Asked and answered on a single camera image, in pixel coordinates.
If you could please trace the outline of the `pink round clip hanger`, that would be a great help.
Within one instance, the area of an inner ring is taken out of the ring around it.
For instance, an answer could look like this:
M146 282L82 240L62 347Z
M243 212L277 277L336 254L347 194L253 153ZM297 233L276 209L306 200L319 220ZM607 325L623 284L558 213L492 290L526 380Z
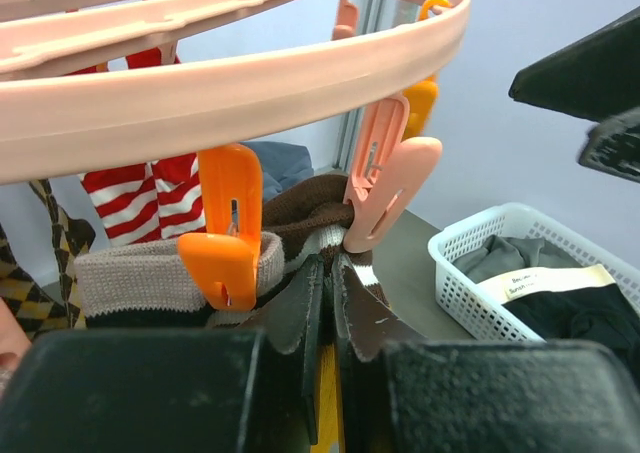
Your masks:
M432 19L351 39L89 72L291 1L1 0L2 182L172 157L379 100L451 61L471 8L448 0Z

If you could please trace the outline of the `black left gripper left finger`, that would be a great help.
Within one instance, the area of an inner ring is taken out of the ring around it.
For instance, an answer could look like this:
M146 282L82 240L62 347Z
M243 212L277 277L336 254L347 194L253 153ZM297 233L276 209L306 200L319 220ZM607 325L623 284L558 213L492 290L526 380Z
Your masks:
M256 334L243 398L241 446L318 442L324 264L308 258L242 328Z

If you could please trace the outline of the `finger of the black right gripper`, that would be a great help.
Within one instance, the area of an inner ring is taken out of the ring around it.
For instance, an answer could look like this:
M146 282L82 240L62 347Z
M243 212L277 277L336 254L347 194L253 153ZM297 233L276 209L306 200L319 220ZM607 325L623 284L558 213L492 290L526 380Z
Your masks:
M516 102L600 122L639 105L639 10L520 70Z
M639 182L639 108L614 115L591 128L579 165Z

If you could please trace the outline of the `orange clothes peg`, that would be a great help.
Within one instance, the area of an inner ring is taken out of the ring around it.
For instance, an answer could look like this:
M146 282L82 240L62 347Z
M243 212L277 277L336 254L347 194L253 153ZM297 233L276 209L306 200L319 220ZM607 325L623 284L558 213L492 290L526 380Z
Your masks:
M180 236L179 256L214 309L249 311L261 250L260 162L241 144L202 150L197 159L206 231Z

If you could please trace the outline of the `brown mustard white-striped sock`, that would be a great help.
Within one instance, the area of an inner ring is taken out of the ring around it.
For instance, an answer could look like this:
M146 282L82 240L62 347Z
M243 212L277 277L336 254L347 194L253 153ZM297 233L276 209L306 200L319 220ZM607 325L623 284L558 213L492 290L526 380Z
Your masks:
M291 281L310 255L319 254L330 274L334 256L346 253L369 292L385 306L389 302L373 268L373 251L347 253L343 240L354 221L351 204L343 203L347 177L323 174L304 180L267 201L262 211L262 244L257 278L257 302L251 311L214 311L208 328L235 327L253 317ZM338 416L333 351L321 356L319 443L311 452L338 451Z

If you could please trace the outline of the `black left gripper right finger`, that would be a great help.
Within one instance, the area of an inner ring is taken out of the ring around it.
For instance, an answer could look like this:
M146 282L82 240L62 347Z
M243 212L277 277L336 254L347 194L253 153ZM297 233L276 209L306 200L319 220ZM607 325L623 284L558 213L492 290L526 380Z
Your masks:
M424 336L362 284L345 254L334 258L330 290L340 450L396 452L394 380L385 347Z

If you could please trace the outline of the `pink clothes peg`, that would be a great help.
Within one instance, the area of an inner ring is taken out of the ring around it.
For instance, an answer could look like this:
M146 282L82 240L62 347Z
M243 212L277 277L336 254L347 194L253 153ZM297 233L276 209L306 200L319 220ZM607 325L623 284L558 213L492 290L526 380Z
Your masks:
M408 118L409 102L400 93L365 109L344 195L354 209L343 240L350 253L363 253L381 242L441 157L438 139L403 138Z

